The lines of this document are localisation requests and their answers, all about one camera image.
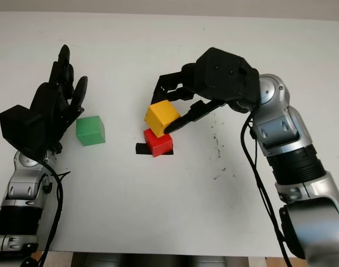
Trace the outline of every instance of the black tape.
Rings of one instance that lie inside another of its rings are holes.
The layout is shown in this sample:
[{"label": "black tape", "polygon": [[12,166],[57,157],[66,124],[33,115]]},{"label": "black tape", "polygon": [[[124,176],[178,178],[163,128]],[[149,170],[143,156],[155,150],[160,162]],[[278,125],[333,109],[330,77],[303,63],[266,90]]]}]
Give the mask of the black tape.
[{"label": "black tape", "polygon": [[[138,155],[152,155],[148,145],[146,143],[137,143],[136,144],[136,154]],[[173,155],[173,149],[164,153],[163,155]]]}]

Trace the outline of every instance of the silver robot arm segment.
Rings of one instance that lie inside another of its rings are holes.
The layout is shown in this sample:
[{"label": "silver robot arm segment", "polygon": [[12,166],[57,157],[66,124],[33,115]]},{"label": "silver robot arm segment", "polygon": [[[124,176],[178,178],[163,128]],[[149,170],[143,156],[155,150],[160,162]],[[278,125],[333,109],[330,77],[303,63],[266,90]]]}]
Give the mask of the silver robot arm segment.
[{"label": "silver robot arm segment", "polygon": [[[51,174],[37,161],[19,151],[13,161],[14,173],[0,209],[0,258],[22,259],[38,248],[38,221],[52,183]],[[55,167],[53,153],[48,151],[43,161]]]},{"label": "silver robot arm segment", "polygon": [[316,156],[283,81],[260,75],[261,106],[253,131],[276,178],[286,243],[309,267],[339,266],[339,191]]}]

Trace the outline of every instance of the red cube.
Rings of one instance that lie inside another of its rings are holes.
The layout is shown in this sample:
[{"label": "red cube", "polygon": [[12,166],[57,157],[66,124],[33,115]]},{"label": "red cube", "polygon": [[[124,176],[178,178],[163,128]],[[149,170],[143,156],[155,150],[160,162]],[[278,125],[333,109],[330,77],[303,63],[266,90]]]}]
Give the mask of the red cube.
[{"label": "red cube", "polygon": [[173,140],[170,135],[156,137],[151,129],[144,132],[146,143],[154,157],[162,155],[173,149]]}]

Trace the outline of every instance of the white wall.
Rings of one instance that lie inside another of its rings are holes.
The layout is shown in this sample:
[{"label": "white wall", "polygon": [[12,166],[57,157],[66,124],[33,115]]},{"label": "white wall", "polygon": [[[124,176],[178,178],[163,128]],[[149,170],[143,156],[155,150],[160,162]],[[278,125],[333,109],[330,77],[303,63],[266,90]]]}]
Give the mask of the white wall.
[{"label": "white wall", "polygon": [[0,0],[0,11],[183,14],[339,21],[339,0]]}]

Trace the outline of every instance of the cube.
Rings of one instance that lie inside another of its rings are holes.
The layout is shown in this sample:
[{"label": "cube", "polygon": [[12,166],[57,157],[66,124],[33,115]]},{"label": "cube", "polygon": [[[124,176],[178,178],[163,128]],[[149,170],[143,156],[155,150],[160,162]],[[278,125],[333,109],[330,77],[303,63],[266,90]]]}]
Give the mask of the cube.
[{"label": "cube", "polygon": [[83,146],[105,143],[105,128],[99,116],[78,118],[76,137]]},{"label": "cube", "polygon": [[149,106],[145,122],[156,137],[161,137],[164,135],[164,129],[168,124],[179,117],[180,114],[174,106],[168,100],[163,100]]},{"label": "cube", "polygon": [[164,135],[158,138],[151,129],[147,129],[143,133],[145,141],[154,157],[162,155],[173,149],[173,140],[170,135]]}]

